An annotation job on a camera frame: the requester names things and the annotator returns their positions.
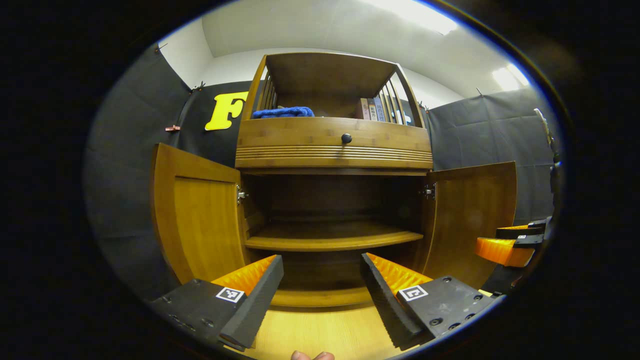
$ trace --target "folded blue fabric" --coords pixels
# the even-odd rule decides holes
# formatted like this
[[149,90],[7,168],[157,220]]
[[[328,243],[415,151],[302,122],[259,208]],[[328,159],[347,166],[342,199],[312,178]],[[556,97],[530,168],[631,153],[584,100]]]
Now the folded blue fabric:
[[253,113],[252,119],[266,119],[268,117],[314,117],[314,112],[305,106],[293,108],[260,110]]

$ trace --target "cabinet shelf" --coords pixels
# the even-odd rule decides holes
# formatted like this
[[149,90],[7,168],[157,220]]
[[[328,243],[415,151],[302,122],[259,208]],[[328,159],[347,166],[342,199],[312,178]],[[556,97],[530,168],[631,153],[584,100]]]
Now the cabinet shelf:
[[269,224],[245,246],[277,251],[340,251],[380,247],[422,239],[371,220],[349,222],[287,222]]
[[370,302],[366,287],[341,290],[278,290],[271,305],[291,307],[345,306]]

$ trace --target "book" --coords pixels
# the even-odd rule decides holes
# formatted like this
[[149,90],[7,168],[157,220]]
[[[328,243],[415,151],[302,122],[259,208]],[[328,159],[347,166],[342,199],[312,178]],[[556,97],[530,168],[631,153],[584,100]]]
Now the book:
[[369,116],[371,120],[378,121],[378,115],[376,114],[376,103],[373,101],[373,99],[367,99],[367,102],[369,103]]
[[360,102],[356,105],[356,119],[371,120],[367,99],[360,98]]
[[382,100],[380,100],[379,96],[376,96],[373,98],[373,102],[376,103],[376,115],[378,116],[378,121],[386,122],[385,110],[382,108]]

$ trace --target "cabinet door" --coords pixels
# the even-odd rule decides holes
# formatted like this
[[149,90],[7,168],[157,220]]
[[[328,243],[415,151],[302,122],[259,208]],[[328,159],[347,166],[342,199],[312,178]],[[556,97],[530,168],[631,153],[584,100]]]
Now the cabinet door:
[[151,210],[165,261],[182,284],[245,266],[240,172],[165,144],[154,148]]
[[435,198],[423,200],[424,239],[415,268],[432,278],[451,275],[480,288],[495,263],[476,255],[476,240],[513,224],[515,162],[435,171],[424,180],[435,185]]

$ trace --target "light fixture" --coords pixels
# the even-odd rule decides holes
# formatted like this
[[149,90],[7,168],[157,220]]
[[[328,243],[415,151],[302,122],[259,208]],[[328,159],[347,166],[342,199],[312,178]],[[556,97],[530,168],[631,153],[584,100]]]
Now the light fixture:
[[504,91],[517,90],[519,88],[515,77],[505,67],[494,71],[493,78]]
[[423,3],[414,0],[361,0],[378,8],[392,12],[402,19],[425,26],[442,35],[456,29],[458,25],[450,18]]
[[512,73],[523,86],[527,86],[529,84],[529,80],[527,80],[527,77],[522,74],[522,71],[520,71],[520,69],[518,69],[516,65],[507,65],[507,70],[509,70],[509,72]]

